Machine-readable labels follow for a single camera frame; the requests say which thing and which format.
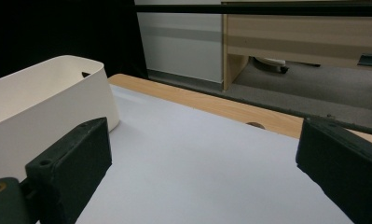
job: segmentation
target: floor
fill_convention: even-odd
[[[372,133],[372,71],[286,62],[277,67],[250,58],[227,91],[207,81],[150,71],[152,80],[273,109],[300,117],[333,120]]]

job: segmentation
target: white plastic basket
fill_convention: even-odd
[[[101,117],[109,130],[119,122],[102,63],[61,56],[0,78],[0,177],[23,180],[27,162],[76,125]]]

